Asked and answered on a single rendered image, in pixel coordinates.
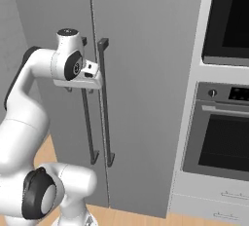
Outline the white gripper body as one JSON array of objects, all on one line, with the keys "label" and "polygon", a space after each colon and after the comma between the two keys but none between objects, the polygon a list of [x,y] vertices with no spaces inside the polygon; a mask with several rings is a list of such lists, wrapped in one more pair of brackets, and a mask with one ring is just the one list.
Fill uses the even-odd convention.
[{"label": "white gripper body", "polygon": [[71,81],[54,80],[53,83],[56,86],[65,87],[65,88],[100,90],[102,87],[102,77],[101,76],[97,76],[96,78],[78,77]]}]

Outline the grey fridge door, wide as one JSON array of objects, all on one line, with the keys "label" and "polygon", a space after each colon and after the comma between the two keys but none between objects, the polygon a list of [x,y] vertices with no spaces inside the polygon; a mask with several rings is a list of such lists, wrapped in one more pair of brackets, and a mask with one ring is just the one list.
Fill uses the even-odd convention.
[{"label": "grey fridge door, wide", "polygon": [[200,0],[93,0],[104,53],[110,205],[164,217]]}]

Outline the grey fridge door, narrow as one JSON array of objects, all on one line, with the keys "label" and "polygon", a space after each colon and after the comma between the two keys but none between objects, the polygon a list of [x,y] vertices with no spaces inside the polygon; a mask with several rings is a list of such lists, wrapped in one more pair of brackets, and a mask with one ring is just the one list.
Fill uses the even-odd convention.
[{"label": "grey fridge door, narrow", "polygon": [[[74,28],[87,39],[86,59],[100,63],[93,11],[93,0],[16,0],[28,46],[57,48],[56,32]],[[56,158],[60,163],[83,166],[95,171],[97,186],[87,198],[92,205],[109,206],[106,136],[102,90],[88,96],[93,148],[99,151],[90,163],[88,134],[82,90],[72,93],[56,86],[51,79],[40,78],[38,88],[43,105],[50,114],[50,132]]]}]

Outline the white tall appliance cabinet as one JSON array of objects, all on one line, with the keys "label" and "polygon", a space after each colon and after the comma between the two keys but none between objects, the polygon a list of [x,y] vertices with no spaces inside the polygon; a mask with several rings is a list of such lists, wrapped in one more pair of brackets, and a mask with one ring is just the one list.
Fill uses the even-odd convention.
[{"label": "white tall appliance cabinet", "polygon": [[173,183],[177,171],[183,171],[183,161],[186,150],[189,122],[194,107],[196,86],[200,82],[222,83],[238,86],[249,86],[249,66],[205,64],[201,53],[208,23],[208,16],[212,0],[201,0],[196,27],[195,44],[191,62],[190,76],[187,86],[181,130],[174,165],[173,179],[170,191],[170,200],[173,193]]}]

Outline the steel built-in oven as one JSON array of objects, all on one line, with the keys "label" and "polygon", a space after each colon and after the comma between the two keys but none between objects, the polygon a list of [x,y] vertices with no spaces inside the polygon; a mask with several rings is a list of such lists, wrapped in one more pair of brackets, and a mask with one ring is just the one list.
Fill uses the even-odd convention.
[{"label": "steel built-in oven", "polygon": [[[208,92],[216,90],[211,97]],[[182,170],[249,181],[249,117],[202,111],[201,105],[249,112],[249,86],[196,86]]]}]

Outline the white drawer front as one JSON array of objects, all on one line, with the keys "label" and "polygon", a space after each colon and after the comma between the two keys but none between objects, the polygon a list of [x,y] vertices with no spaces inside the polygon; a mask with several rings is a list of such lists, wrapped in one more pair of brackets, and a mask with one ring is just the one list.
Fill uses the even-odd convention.
[{"label": "white drawer front", "polygon": [[249,182],[177,171],[173,193],[190,197],[249,206],[249,200],[221,196],[221,192],[249,196]]},{"label": "white drawer front", "polygon": [[244,214],[249,217],[249,207],[247,206],[173,194],[168,210],[173,213],[179,213],[188,216],[202,217],[210,220],[220,220],[228,223],[238,224],[240,226],[249,226],[249,218],[243,221],[231,221],[213,216],[214,212],[219,211],[223,214]]}]

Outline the black built-in microwave oven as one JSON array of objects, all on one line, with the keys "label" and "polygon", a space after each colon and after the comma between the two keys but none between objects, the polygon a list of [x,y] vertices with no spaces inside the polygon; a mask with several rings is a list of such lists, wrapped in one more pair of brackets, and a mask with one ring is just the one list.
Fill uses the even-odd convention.
[{"label": "black built-in microwave oven", "polygon": [[249,66],[249,0],[212,0],[205,31],[205,64]]}]

